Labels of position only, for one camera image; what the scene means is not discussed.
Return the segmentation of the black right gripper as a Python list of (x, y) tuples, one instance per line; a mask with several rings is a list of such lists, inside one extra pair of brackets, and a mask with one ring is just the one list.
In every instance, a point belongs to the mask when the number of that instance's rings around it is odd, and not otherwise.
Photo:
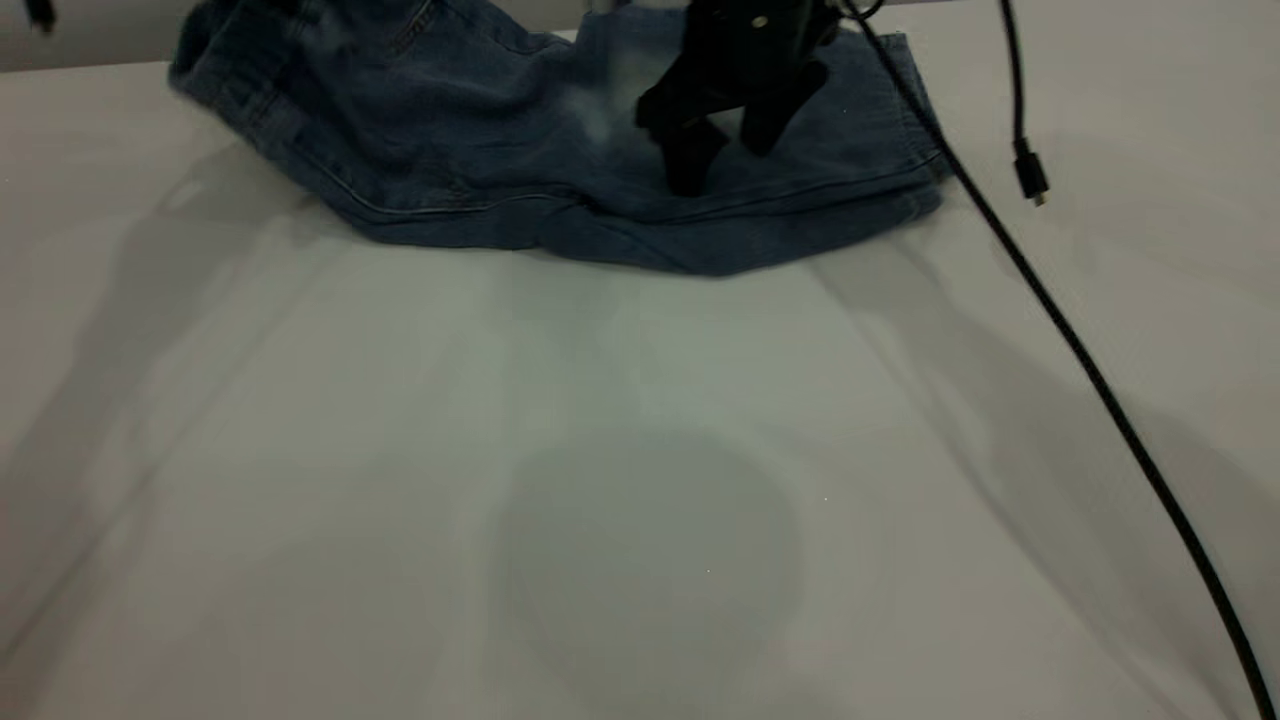
[(795, 114), (826, 85), (814, 51), (838, 33), (827, 1), (691, 1), (680, 65), (636, 104), (636, 127), (662, 154), (666, 182), (680, 197), (703, 193), (728, 136), (709, 117), (740, 108), (748, 94), (777, 92), (744, 108), (740, 142), (767, 156)]

